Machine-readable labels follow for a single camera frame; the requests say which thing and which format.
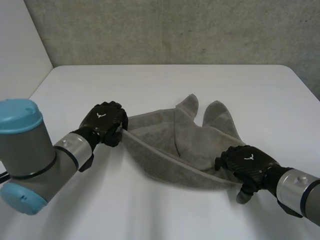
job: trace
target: white table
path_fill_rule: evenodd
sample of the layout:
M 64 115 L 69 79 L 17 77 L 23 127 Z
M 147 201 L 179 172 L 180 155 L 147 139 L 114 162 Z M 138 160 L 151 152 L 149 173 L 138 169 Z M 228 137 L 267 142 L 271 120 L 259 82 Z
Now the white table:
M 55 68 L 31 99 L 52 142 L 76 129 L 103 101 L 128 116 L 199 99 L 195 122 L 215 100 L 224 103 L 242 140 L 319 176 L 320 102 L 280 65 L 109 65 Z M 100 146 L 90 170 L 77 173 L 38 215 L 0 201 L 2 240 L 319 239 L 320 227 L 287 215 L 267 191 L 246 205 L 238 189 L 191 191 L 144 177 L 123 146 Z

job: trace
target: black cable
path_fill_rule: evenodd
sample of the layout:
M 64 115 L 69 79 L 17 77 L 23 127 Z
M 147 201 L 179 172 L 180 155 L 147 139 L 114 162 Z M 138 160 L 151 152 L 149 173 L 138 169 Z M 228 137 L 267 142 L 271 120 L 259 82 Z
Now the black cable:
M 0 184 L 8 181 L 10 179 L 10 175 L 5 171 L 3 173 L 0 174 Z
M 8 174 L 8 172 L 7 172 L 7 171 L 5 171 L 5 172 L 1 173 L 1 174 L 0 174 L 0 178 L 1 178 L 2 176 L 4 176 L 4 175 L 7 175 L 7 174 Z

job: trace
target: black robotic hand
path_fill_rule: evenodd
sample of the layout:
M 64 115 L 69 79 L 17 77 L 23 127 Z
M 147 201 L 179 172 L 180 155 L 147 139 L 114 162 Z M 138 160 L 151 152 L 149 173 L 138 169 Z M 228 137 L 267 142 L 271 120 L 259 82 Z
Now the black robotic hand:
M 118 128 L 128 129 L 126 111 L 114 101 L 95 105 L 86 115 L 79 128 L 90 128 L 99 136 L 99 143 L 115 147 L 121 141 Z
M 81 122 L 79 129 L 72 133 L 85 138 L 91 146 L 92 152 L 97 144 L 115 147 L 121 141 L 120 128 L 128 129 L 126 111 L 114 101 L 95 105 Z M 79 168 L 80 172 L 89 169 L 93 163 L 94 154 Z
M 264 189 L 263 180 L 267 170 L 279 166 L 272 157 L 253 146 L 229 147 L 215 159 L 214 168 L 221 167 L 233 173 L 243 182 L 242 188 L 236 197 L 239 204 L 247 203 L 254 193 Z

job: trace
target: light blue joint cap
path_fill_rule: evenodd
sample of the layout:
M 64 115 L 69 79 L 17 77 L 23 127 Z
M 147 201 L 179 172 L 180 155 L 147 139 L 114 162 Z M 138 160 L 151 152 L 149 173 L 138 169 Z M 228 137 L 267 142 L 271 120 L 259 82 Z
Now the light blue joint cap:
M 34 191 L 15 183 L 5 183 L 0 196 L 10 207 L 27 215 L 37 214 L 48 202 Z
M 29 99 L 0 101 L 0 134 L 20 134 L 39 126 L 44 118 Z

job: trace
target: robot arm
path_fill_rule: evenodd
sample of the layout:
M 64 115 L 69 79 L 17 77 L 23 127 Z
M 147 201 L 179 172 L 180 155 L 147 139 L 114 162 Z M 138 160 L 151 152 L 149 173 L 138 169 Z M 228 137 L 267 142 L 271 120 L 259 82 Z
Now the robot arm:
M 27 215 L 37 214 L 79 170 L 91 167 L 97 144 L 118 145 L 128 118 L 121 105 L 96 105 L 79 129 L 52 146 L 37 105 L 26 99 L 0 102 L 0 159 L 11 178 L 1 198 Z
M 282 209 L 320 226 L 320 179 L 290 167 L 281 167 L 272 157 L 253 146 L 230 147 L 215 160 L 215 169 L 231 171 L 242 182 L 236 197 L 247 203 L 253 194 L 267 189 Z
M 320 179 L 303 171 L 272 167 L 263 179 L 265 188 L 287 214 L 305 217 L 320 226 Z

